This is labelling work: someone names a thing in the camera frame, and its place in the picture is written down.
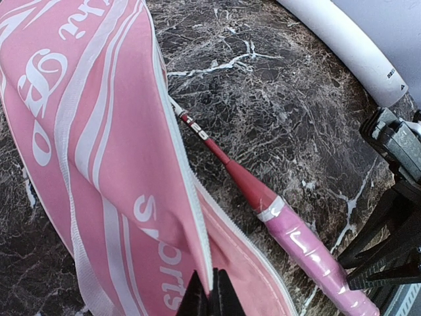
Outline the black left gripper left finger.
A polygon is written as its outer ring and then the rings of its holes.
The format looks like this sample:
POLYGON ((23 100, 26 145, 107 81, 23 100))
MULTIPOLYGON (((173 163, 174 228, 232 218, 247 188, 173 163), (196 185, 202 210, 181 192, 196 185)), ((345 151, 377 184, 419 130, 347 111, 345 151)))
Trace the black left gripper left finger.
POLYGON ((194 271, 176 316, 208 316, 210 307, 197 271, 194 271))

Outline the pink racket cover bag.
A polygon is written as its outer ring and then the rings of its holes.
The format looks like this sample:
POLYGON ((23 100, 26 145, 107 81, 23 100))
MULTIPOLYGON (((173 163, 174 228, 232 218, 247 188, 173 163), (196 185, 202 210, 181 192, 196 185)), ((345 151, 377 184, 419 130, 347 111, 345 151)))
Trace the pink racket cover bag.
POLYGON ((175 315, 228 273, 246 315, 294 315, 189 167, 144 1, 2 1, 1 101, 94 315, 175 315))

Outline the pink-handled badminton racket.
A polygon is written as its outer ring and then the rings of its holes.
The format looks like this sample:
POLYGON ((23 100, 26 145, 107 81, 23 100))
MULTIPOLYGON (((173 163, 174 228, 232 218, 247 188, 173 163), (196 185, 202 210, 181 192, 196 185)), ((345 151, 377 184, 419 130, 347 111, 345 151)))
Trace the pink-handled badminton racket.
POLYGON ((351 290, 345 271, 284 198, 229 158, 188 112, 173 99, 176 116, 224 165, 270 235, 344 315, 379 315, 379 309, 360 290, 351 290))

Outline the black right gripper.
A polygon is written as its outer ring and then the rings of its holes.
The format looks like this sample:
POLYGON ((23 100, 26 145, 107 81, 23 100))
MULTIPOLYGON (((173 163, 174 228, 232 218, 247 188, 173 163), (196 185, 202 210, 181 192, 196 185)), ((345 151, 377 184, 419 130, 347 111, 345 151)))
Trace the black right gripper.
POLYGON ((381 196, 366 224, 339 255, 345 269, 356 268, 385 244, 373 239, 386 227, 397 232, 420 205, 420 110, 411 121, 385 107, 377 108, 360 126, 362 138, 389 164, 395 182, 381 196))

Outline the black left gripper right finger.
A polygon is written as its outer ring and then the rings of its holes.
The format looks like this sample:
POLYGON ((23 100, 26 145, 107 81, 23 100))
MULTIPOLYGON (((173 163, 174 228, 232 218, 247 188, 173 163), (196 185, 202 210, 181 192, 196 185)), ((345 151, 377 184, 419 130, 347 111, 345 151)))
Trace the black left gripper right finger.
POLYGON ((245 316, 231 280, 224 269, 213 269, 210 314, 216 316, 245 316))

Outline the white shuttlecock tube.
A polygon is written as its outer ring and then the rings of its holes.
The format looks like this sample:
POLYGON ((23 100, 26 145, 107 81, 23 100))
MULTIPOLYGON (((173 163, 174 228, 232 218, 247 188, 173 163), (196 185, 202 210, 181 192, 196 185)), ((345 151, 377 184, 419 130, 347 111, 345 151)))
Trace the white shuttlecock tube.
POLYGON ((378 46, 335 3, 283 0, 279 4, 321 39, 381 107, 390 107, 408 86, 378 46))

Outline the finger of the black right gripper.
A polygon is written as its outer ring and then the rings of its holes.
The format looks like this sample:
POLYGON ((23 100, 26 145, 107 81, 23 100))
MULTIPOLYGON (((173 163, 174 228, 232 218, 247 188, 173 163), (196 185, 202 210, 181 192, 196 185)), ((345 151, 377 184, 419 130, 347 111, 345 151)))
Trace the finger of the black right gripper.
POLYGON ((411 253, 401 265, 401 259, 387 262, 385 258, 368 262, 347 276, 351 290, 382 287, 387 285, 420 283, 420 254, 411 253))

